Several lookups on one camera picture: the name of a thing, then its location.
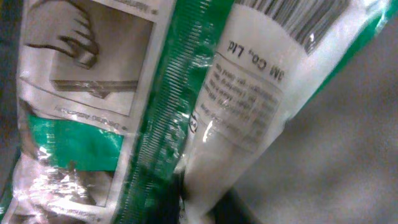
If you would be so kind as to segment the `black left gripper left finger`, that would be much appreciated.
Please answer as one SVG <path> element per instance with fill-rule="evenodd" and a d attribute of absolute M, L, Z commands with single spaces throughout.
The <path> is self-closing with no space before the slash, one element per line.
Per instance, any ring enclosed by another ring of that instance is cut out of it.
<path fill-rule="evenodd" d="M 172 182 L 160 195 L 155 207 L 150 210 L 146 224 L 178 224 L 180 223 L 180 202 L 185 198 L 183 186 L 184 175 L 174 174 Z"/>

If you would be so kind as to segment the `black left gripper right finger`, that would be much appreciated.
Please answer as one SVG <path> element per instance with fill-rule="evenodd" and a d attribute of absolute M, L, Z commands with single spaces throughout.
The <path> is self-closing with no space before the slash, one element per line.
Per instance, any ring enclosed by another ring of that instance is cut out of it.
<path fill-rule="evenodd" d="M 210 210 L 216 224 L 261 224 L 233 187 Z"/>

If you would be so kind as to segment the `green 3M gloves packet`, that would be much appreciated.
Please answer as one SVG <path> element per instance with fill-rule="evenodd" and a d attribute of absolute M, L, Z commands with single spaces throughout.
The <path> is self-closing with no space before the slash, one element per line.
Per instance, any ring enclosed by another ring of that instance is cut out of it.
<path fill-rule="evenodd" d="M 2 223 L 204 220 L 396 1 L 1 2 Z"/>

